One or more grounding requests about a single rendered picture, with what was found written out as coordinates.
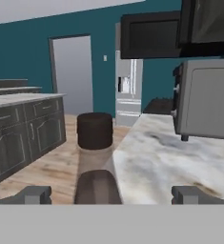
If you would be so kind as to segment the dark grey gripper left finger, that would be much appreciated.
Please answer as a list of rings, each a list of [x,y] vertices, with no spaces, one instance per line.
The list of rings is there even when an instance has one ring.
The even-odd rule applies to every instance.
[[[15,195],[0,199],[0,204],[51,204],[51,187],[28,186]]]

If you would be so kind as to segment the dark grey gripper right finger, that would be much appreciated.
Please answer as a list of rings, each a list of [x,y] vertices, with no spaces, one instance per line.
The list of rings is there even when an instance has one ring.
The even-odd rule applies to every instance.
[[[172,204],[190,205],[224,205],[224,199],[214,197],[202,192],[196,186],[172,186]]]

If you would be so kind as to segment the stainless steel fridge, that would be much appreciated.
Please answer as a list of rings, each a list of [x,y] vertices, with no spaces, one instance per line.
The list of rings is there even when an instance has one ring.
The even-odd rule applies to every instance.
[[[142,59],[122,59],[120,24],[115,24],[115,123],[132,127],[141,114]]]

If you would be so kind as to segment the grey doorway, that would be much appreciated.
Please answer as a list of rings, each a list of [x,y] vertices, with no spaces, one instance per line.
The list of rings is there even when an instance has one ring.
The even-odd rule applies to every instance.
[[[92,112],[91,37],[54,38],[49,44],[53,90],[65,94],[65,114]]]

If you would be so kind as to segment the dark brown round stool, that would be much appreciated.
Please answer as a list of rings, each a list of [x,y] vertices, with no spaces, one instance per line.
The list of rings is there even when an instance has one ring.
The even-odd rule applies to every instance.
[[[86,150],[102,150],[112,144],[112,116],[105,112],[88,112],[77,116],[78,146]]]
[[[114,176],[107,170],[82,173],[77,181],[75,204],[121,204]]]

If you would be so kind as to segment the black hob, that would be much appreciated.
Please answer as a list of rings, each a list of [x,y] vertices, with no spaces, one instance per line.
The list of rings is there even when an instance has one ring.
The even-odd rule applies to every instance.
[[[143,113],[170,114],[173,108],[171,98],[155,98],[144,109]]]

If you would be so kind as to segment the grey microwave oven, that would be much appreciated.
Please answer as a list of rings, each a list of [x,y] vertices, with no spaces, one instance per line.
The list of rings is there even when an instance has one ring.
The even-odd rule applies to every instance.
[[[224,139],[224,59],[189,60],[173,71],[174,131],[190,136]]]

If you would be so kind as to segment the dark wall cupboards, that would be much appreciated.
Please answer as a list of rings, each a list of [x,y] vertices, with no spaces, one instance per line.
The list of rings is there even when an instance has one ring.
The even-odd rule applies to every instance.
[[[181,9],[124,14],[123,59],[224,55],[224,0],[181,0]]]

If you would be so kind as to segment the dark grey kitchen island cupboards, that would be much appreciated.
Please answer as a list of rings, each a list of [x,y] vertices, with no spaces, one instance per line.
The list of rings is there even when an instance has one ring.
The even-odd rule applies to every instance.
[[[0,182],[66,141],[63,97],[0,79]]]

